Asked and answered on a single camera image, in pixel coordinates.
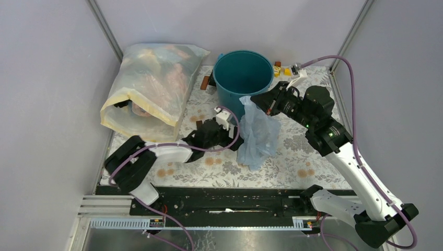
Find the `yellow toy block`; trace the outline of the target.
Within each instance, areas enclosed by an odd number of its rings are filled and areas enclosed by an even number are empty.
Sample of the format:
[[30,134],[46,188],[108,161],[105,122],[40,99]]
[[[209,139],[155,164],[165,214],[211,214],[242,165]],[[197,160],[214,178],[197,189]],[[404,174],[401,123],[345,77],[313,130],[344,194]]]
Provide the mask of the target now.
[[284,68],[284,70],[283,70],[283,74],[284,74],[285,76],[293,76],[293,71],[292,71],[291,68]]

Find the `floral patterned table mat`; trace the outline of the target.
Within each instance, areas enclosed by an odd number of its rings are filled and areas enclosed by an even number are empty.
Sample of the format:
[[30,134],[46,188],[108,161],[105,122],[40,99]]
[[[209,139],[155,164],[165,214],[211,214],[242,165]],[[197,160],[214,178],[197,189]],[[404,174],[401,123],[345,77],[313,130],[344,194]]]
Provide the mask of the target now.
[[[214,116],[213,109],[218,105],[216,88],[200,89],[204,76],[209,75],[212,68],[202,66],[196,76],[179,138],[196,129],[198,121]],[[308,87],[319,85],[326,87],[334,98],[325,66],[308,67],[307,73],[308,79],[297,87],[302,95]],[[339,171],[308,144],[302,126],[283,114],[273,118],[281,123],[277,151],[259,170],[250,171],[237,163],[237,152],[224,150],[205,153],[192,163],[155,164],[146,179],[154,186],[305,189],[317,184],[326,189],[351,188]]]

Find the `small dark brown block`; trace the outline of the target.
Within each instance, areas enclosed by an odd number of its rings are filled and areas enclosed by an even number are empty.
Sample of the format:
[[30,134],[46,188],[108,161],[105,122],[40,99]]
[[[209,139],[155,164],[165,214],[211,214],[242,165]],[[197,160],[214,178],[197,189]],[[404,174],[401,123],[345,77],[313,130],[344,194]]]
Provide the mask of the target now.
[[203,121],[202,120],[198,120],[196,121],[196,127],[200,128],[203,125]]

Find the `light blue plastic trash bag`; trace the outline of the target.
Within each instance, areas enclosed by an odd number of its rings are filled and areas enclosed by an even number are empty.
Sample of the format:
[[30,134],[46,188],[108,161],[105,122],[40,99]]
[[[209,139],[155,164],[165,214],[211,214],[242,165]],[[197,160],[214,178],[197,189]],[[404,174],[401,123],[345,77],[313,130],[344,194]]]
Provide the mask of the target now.
[[281,123],[259,109],[250,96],[241,97],[240,102],[244,107],[240,120],[243,143],[238,148],[237,162],[254,172],[275,156]]

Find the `teal plastic trash bin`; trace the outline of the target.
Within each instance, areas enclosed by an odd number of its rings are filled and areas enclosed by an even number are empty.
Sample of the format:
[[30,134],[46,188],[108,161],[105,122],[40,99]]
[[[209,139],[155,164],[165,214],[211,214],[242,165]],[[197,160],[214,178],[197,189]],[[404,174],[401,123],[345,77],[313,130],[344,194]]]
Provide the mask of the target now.
[[244,105],[240,98],[266,92],[274,79],[274,70],[263,55],[237,50],[218,57],[212,77],[219,105],[231,110],[240,120],[244,115]]

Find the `brown wooden block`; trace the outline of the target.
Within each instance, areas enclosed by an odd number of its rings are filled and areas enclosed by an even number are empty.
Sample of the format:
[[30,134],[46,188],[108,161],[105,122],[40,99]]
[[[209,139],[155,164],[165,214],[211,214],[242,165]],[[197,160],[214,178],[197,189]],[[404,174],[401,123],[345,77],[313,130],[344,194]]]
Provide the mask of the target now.
[[200,90],[206,90],[208,86],[216,86],[213,75],[205,75],[200,85]]

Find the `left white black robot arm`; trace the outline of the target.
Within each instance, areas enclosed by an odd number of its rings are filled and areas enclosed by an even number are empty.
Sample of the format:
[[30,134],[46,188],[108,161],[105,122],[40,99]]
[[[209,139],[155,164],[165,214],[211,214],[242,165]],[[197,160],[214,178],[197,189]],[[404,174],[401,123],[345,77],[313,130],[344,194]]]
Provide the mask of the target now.
[[105,160],[104,168],[110,174],[110,184],[140,200],[142,208],[155,215],[160,212],[162,201],[158,190],[146,179],[154,165],[191,163],[206,152],[237,151],[243,143],[237,126],[224,129],[210,119],[176,142],[145,142],[140,136],[132,136]]

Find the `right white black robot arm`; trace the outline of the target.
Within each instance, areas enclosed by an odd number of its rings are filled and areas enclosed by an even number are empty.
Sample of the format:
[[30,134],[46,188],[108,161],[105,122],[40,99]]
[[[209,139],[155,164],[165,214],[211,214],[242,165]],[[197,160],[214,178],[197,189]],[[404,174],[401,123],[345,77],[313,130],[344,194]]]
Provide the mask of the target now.
[[335,103],[327,88],[310,86],[300,96],[297,88],[280,81],[251,100],[267,115],[283,113],[305,127],[308,143],[341,173],[359,198],[355,203],[313,185],[301,194],[302,213],[329,214],[352,226],[372,248],[387,243],[418,215],[414,204],[403,203],[373,173],[350,133],[332,117]]

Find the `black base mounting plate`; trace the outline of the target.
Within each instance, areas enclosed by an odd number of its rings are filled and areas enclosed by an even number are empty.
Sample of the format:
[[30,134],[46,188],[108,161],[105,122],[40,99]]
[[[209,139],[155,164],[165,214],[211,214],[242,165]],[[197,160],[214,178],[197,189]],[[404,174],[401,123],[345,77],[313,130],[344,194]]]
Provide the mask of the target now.
[[322,213],[301,189],[158,187],[152,207],[191,227],[292,227],[293,218],[316,221]]

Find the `large translucent stuffed bag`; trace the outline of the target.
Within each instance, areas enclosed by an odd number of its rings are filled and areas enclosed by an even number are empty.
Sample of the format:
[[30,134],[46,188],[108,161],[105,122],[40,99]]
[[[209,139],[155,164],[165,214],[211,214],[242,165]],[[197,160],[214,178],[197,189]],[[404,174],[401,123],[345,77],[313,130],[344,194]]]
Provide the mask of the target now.
[[100,110],[101,125],[126,137],[175,141],[199,68],[209,54],[192,44],[127,47]]

